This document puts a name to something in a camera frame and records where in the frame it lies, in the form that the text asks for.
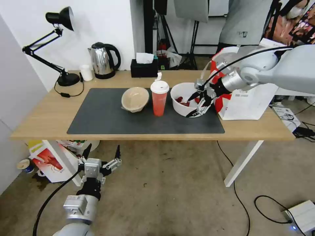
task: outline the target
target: wooden table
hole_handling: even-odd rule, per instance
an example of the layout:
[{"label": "wooden table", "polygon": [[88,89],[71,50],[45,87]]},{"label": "wooden table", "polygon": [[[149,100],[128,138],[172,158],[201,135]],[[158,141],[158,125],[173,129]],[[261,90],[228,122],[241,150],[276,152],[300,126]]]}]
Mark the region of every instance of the wooden table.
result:
[{"label": "wooden table", "polygon": [[[195,82],[201,71],[176,70],[164,71],[162,80],[170,87],[182,82]],[[223,134],[67,134],[67,130],[79,110],[90,88],[149,88],[153,78],[131,78],[130,71],[118,71],[107,80],[93,79],[84,82],[84,91],[78,97],[63,98],[53,89],[28,115],[28,117],[13,132],[13,139],[41,139],[56,156],[59,163],[74,174],[73,167],[65,155],[60,151],[58,139],[80,140],[244,140],[252,141],[247,146],[234,167],[226,177],[224,183],[229,187],[245,167],[264,140],[283,141],[294,140],[292,133],[271,110],[267,109],[263,116],[257,120],[224,121],[221,120],[225,133]],[[82,84],[71,87],[56,87],[59,92],[75,95],[82,90]],[[80,177],[74,179],[78,185]]]}]

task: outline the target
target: black desk lamp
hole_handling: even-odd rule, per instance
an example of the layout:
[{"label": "black desk lamp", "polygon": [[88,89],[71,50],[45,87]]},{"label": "black desk lamp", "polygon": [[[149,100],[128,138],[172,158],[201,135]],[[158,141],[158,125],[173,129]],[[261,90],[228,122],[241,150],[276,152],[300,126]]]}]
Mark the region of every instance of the black desk lamp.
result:
[{"label": "black desk lamp", "polygon": [[[51,43],[52,41],[54,41],[55,39],[59,38],[62,36],[62,31],[63,29],[61,29],[59,27],[59,25],[63,25],[64,27],[66,27],[67,29],[74,31],[73,30],[73,13],[71,10],[71,7],[66,7],[64,9],[62,9],[60,11],[60,13],[53,13],[53,12],[48,12],[46,13],[46,20],[53,24],[53,26],[55,27],[55,29],[50,32],[49,34],[45,35],[44,37],[38,39],[37,41],[35,41],[34,43],[23,47],[23,52],[26,53],[27,55],[30,55],[31,57],[39,60],[40,62],[44,63],[45,65],[53,68],[54,70],[58,71],[60,73],[60,76],[57,80],[58,84],[60,86],[71,86],[74,85],[76,83],[78,83],[80,81],[80,77],[76,74],[71,74],[65,71],[65,68],[57,66],[53,63],[50,63],[46,60],[44,60],[43,58],[35,55],[35,51],[44,47],[45,45]],[[45,42],[43,44],[39,44],[37,45],[37,43],[39,43],[40,41],[42,41],[43,39],[47,38],[48,36],[52,35],[56,33],[57,36],[51,40],[49,40],[48,42]]]}]

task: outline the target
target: concrete floor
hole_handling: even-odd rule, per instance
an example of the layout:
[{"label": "concrete floor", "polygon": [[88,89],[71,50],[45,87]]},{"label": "concrete floor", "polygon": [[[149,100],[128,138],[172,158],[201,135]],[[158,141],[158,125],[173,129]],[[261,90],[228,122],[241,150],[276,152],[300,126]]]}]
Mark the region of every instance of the concrete floor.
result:
[{"label": "concrete floor", "polygon": [[[305,102],[286,102],[294,112]],[[299,114],[315,123],[315,108]],[[215,141],[103,141],[91,157],[112,159],[121,145],[123,165],[102,188],[95,235],[239,235],[247,232],[247,218],[233,188],[223,179],[231,169]],[[220,142],[235,162],[246,142]],[[289,226],[274,224],[255,209],[257,195],[266,194],[291,207],[315,200],[315,145],[307,140],[265,142],[236,180],[239,197],[251,217],[251,234],[296,235]],[[42,191],[32,175],[21,173],[0,196],[0,235],[31,235],[37,212],[59,184]],[[38,235],[53,235],[65,223],[63,203],[77,187],[71,182],[46,207]],[[280,208],[259,202],[270,217],[284,220]]]}]

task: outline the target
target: black tissue box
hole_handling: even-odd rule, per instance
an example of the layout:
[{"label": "black tissue box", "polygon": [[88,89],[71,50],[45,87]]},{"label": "black tissue box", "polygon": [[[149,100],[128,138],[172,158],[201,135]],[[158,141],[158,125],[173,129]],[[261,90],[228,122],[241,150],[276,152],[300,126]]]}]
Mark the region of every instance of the black tissue box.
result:
[{"label": "black tissue box", "polygon": [[132,59],[131,77],[157,77],[158,76],[158,60],[153,59],[151,64],[138,64],[136,59]]}]

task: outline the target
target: tan bowl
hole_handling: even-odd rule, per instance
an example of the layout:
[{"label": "tan bowl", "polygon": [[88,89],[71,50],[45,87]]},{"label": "tan bowl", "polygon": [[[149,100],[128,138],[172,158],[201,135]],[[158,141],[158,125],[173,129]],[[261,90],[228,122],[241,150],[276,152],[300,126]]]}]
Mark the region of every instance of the tan bowl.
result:
[{"label": "tan bowl", "polygon": [[124,92],[121,104],[130,112],[141,111],[149,101],[149,92],[145,88],[133,87]]}]

